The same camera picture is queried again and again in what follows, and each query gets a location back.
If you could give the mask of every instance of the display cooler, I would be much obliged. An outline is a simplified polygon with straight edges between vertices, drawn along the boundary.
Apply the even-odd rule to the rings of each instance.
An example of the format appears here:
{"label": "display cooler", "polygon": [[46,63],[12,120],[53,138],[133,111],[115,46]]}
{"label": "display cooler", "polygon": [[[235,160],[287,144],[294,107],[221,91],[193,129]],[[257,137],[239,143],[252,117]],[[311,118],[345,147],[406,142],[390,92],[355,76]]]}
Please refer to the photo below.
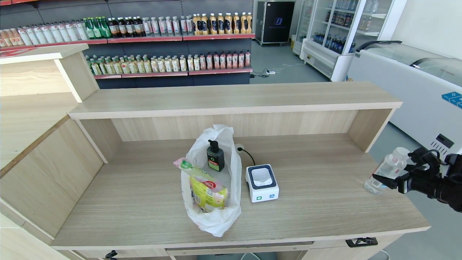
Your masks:
{"label": "display cooler", "polygon": [[257,3],[255,40],[266,43],[287,43],[290,38],[295,0],[263,0]]}
{"label": "display cooler", "polygon": [[300,58],[331,81],[345,80],[358,46],[391,39],[406,1],[314,0]]}
{"label": "display cooler", "polygon": [[462,153],[462,61],[399,41],[370,42],[356,50],[348,77],[402,100],[390,122],[425,148]]}

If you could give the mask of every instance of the drawer handle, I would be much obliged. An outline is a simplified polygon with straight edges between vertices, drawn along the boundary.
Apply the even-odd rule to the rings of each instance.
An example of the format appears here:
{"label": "drawer handle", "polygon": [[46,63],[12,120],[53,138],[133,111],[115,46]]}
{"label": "drawer handle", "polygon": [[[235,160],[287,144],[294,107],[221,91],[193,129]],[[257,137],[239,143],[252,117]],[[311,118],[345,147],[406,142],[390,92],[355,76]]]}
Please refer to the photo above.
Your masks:
{"label": "drawer handle", "polygon": [[117,252],[115,250],[112,250],[109,254],[105,256],[106,259],[109,260],[117,260],[117,258],[114,258],[113,256],[116,256]]}
{"label": "drawer handle", "polygon": [[375,237],[360,237],[355,242],[352,239],[345,240],[346,244],[351,248],[368,247],[378,245],[377,238]]}

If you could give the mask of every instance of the snack package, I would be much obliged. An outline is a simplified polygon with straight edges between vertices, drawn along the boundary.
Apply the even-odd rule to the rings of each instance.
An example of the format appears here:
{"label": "snack package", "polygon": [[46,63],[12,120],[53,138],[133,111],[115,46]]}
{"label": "snack package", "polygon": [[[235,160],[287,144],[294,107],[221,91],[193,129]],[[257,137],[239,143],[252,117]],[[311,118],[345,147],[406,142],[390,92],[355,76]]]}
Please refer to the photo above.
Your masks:
{"label": "snack package", "polygon": [[229,196],[229,190],[226,187],[186,158],[180,158],[173,164],[189,175],[189,185],[194,202],[202,210],[212,212],[215,208],[220,210],[225,208]]}

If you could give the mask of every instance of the glass door fridge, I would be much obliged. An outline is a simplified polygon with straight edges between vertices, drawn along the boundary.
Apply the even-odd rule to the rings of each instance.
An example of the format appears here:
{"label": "glass door fridge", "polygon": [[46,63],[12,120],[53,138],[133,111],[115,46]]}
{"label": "glass door fridge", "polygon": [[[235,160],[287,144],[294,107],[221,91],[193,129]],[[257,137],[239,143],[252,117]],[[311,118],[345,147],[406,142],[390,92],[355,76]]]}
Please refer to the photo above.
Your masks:
{"label": "glass door fridge", "polygon": [[331,81],[344,81],[358,46],[391,39],[406,1],[316,1],[300,58]]}
{"label": "glass door fridge", "polygon": [[302,11],[300,12],[300,18],[298,19],[295,43],[292,49],[293,53],[297,55],[300,55],[303,39],[305,39],[308,34],[314,4],[315,0],[305,0],[303,2]]}

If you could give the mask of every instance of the plastic bag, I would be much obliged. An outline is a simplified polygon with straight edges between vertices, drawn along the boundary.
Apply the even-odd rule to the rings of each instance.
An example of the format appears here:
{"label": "plastic bag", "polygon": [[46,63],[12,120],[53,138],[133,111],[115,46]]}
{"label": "plastic bag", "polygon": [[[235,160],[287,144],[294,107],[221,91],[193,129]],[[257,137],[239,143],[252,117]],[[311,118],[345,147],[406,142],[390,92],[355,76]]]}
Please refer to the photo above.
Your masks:
{"label": "plastic bag", "polygon": [[207,164],[207,148],[210,143],[208,140],[216,140],[219,147],[225,153],[225,168],[222,170],[229,173],[231,181],[229,184],[223,183],[230,191],[227,207],[223,210],[214,209],[212,212],[202,212],[194,203],[191,197],[191,187],[189,185],[189,176],[181,172],[181,190],[183,195],[184,206],[189,218],[199,227],[200,230],[206,231],[214,236],[222,237],[223,234],[231,227],[237,217],[241,214],[241,175],[242,164],[241,158],[237,154],[234,146],[232,135],[234,130],[223,124],[214,124],[212,128],[207,128],[196,139],[186,158],[195,165],[205,169]]}

